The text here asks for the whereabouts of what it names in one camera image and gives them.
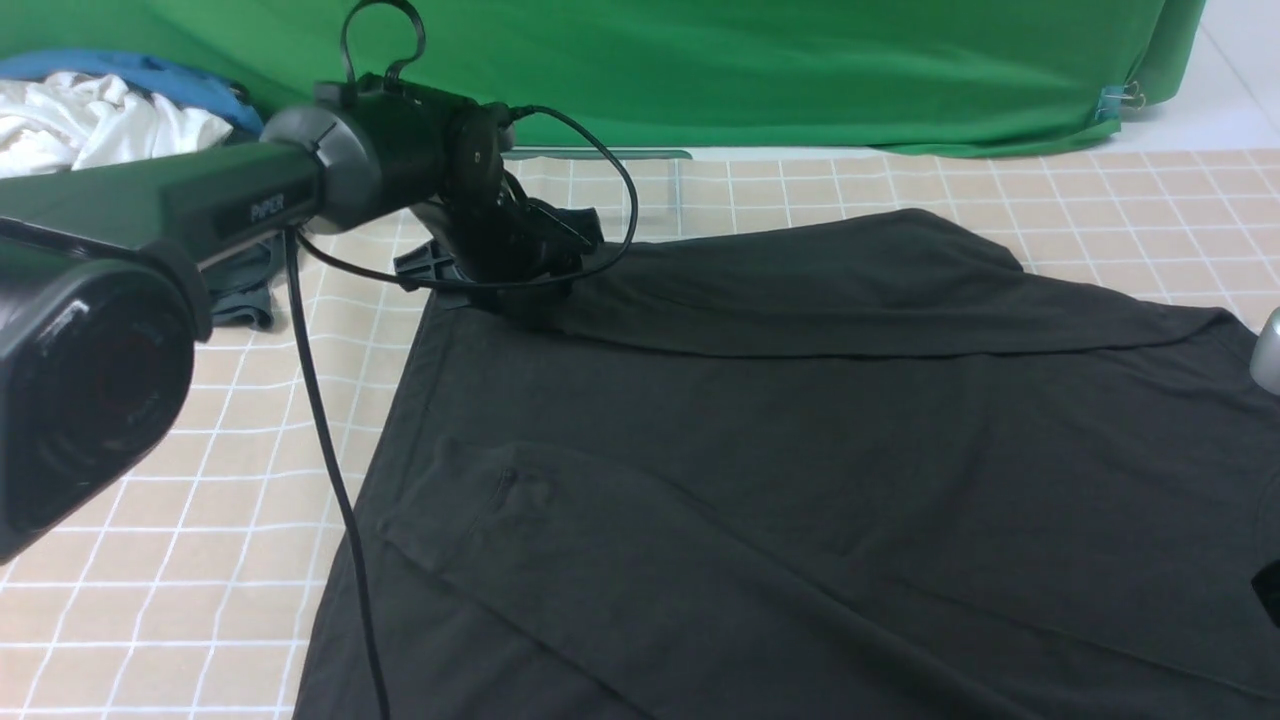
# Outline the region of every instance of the green cloth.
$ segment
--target green cloth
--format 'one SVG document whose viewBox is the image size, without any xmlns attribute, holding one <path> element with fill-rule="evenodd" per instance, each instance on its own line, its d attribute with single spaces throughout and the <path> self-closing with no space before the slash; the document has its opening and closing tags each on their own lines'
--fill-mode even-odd
<svg viewBox="0 0 1280 720">
<path fill-rule="evenodd" d="M 0 55 L 161 55 L 244 83 L 266 111 L 338 79 L 353 0 L 8 0 Z M 1204 0 L 415 0 L 406 77 L 550 105 L 613 146 L 869 145 L 956 156 L 1101 142 L 1106 86 L 1176 92 Z M 360 70 L 411 54 L 389 6 L 352 29 Z M 580 145 L 552 120 L 525 145 Z"/>
</svg>

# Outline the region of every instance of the white cloth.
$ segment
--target white cloth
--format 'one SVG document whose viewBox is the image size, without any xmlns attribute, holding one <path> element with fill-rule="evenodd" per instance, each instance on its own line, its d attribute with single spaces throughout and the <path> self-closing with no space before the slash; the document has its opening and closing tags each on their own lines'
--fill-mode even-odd
<svg viewBox="0 0 1280 720">
<path fill-rule="evenodd" d="M 116 76 L 0 81 L 0 178 L 195 152 L 230 132 L 207 110 L 143 97 Z"/>
</svg>

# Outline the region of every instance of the robotic arm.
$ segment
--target robotic arm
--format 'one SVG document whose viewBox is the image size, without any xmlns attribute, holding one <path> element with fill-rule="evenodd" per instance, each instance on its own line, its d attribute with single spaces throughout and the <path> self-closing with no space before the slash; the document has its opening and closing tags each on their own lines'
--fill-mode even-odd
<svg viewBox="0 0 1280 720">
<path fill-rule="evenodd" d="M 588 274 L 594 211 L 530 199 L 503 170 L 512 123 L 538 110 L 366 76 L 317 85 L 259 143 L 0 181 L 0 562 L 168 433 L 211 333 L 200 270 L 219 259 L 410 208 L 453 284 Z"/>
</svg>

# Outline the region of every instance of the white floor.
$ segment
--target white floor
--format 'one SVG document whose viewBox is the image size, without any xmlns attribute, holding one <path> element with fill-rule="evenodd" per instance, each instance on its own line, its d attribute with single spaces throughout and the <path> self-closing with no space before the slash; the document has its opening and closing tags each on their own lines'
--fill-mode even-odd
<svg viewBox="0 0 1280 720">
<path fill-rule="evenodd" d="M 1280 147 L 1280 1 L 1208 0 L 1178 96 L 1128 117 L 1103 151 Z M 699 160 L 863 155 L 805 147 L 692 149 Z"/>
</svg>

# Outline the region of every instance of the gray cloth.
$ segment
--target gray cloth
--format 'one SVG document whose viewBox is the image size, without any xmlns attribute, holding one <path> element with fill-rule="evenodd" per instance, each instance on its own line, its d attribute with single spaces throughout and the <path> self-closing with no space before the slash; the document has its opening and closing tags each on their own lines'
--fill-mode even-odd
<svg viewBox="0 0 1280 720">
<path fill-rule="evenodd" d="M 269 331 L 275 324 L 271 279 L 284 268 L 284 237 L 278 234 L 205 269 L 214 325 L 248 325 Z"/>
<path fill-rule="evenodd" d="M 905 211 L 434 302 L 357 515 L 394 717 L 1280 716 L 1221 310 Z M 347 548 L 300 717 L 372 717 Z"/>
</svg>

